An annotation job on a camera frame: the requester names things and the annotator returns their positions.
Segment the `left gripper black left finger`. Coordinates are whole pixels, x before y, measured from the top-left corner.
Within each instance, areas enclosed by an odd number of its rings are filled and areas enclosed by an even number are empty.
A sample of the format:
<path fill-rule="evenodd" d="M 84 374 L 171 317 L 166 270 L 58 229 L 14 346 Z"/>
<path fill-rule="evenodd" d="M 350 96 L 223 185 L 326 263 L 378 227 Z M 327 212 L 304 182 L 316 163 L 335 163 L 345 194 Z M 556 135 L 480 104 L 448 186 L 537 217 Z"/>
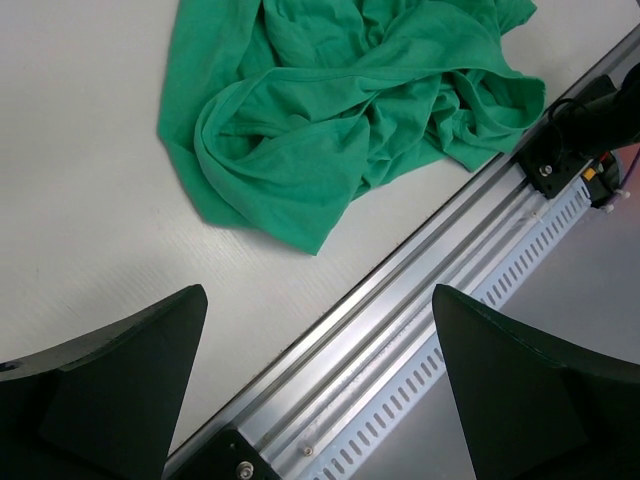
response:
<path fill-rule="evenodd" d="M 159 479 L 208 300 L 200 285 L 1 364 L 4 479 Z"/>

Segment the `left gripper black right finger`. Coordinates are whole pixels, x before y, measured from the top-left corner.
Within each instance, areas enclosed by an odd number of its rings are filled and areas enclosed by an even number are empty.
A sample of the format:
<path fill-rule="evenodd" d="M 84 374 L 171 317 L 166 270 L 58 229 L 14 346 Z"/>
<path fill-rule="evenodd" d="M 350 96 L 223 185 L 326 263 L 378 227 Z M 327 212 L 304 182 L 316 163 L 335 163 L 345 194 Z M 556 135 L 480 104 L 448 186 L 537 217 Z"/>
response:
<path fill-rule="evenodd" d="M 636 479 L 639 367 L 580 347 L 447 285 L 449 308 L 497 343 L 475 370 L 448 369 L 479 479 Z"/>

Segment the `green tank top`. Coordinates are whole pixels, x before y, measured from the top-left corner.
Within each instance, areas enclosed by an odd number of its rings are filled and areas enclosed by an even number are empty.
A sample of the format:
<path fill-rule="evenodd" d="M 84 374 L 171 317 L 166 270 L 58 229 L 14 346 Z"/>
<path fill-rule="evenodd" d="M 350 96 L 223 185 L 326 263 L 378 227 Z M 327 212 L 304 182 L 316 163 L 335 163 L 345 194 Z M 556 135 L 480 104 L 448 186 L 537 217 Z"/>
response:
<path fill-rule="evenodd" d="M 201 218 L 308 254 L 348 206 L 442 159 L 476 171 L 540 118 L 503 37 L 531 1 L 183 1 L 157 134 Z"/>

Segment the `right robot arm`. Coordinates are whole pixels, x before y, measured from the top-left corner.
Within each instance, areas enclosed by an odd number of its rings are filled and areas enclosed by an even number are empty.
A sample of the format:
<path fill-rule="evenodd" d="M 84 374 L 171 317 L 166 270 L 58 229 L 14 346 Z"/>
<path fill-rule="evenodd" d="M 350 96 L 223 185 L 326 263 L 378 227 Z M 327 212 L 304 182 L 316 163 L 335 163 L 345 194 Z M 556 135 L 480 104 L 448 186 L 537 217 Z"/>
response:
<path fill-rule="evenodd" d="M 615 91 L 591 101 L 564 98 L 548 112 L 561 152 L 597 156 L 639 142 L 639 64 Z"/>

